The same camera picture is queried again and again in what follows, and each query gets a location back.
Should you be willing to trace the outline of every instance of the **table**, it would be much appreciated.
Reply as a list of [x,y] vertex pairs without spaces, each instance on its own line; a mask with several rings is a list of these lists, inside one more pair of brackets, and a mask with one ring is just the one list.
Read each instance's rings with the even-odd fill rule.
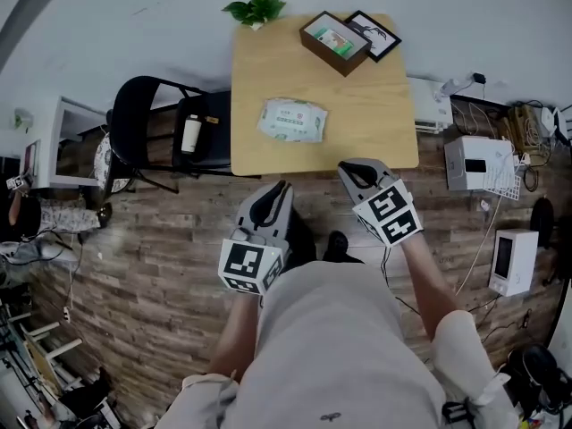
[[24,169],[26,147],[39,140],[38,173],[34,189],[77,188],[97,186],[97,180],[79,176],[58,175],[57,153],[60,141],[81,141],[81,133],[105,124],[105,113],[94,111],[64,97],[44,101],[34,113],[34,125],[29,129],[21,152],[20,172]]
[[[393,30],[387,15],[370,16]],[[238,27],[232,62],[232,172],[335,170],[349,157],[381,159],[391,168],[416,167],[414,107],[400,49],[379,63],[366,59],[344,78],[301,45],[299,28],[312,17],[283,18],[259,31]],[[307,100],[326,109],[324,141],[284,142],[260,132],[263,104],[277,97]]]

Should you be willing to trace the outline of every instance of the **wet wipes package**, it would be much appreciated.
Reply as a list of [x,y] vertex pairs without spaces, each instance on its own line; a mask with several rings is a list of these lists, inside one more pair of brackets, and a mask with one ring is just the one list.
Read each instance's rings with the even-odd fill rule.
[[304,100],[273,98],[265,102],[258,129],[273,139],[318,143],[327,115],[327,111]]

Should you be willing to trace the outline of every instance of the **white shirt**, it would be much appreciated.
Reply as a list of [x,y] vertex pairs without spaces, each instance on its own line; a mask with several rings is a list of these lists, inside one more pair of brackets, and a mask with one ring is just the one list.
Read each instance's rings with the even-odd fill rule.
[[[453,396],[403,342],[379,270],[313,262],[266,294],[240,386],[215,374],[187,378],[157,429],[441,427],[447,400],[477,399],[495,376],[469,313],[443,318],[433,362]],[[503,390],[487,408],[480,426],[516,426]]]

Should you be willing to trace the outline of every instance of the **green plant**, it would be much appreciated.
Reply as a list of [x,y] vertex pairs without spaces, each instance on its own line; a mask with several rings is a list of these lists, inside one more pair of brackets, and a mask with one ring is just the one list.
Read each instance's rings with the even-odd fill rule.
[[250,0],[247,4],[232,2],[223,11],[232,14],[234,19],[245,25],[258,28],[265,22],[276,19],[284,5],[286,2],[282,0]]

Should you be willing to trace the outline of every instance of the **picture frame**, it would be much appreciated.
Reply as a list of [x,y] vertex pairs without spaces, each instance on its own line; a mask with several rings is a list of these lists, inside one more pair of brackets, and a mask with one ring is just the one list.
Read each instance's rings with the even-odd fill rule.
[[344,22],[359,35],[372,42],[367,55],[376,62],[401,43],[401,38],[362,11],[356,11]]

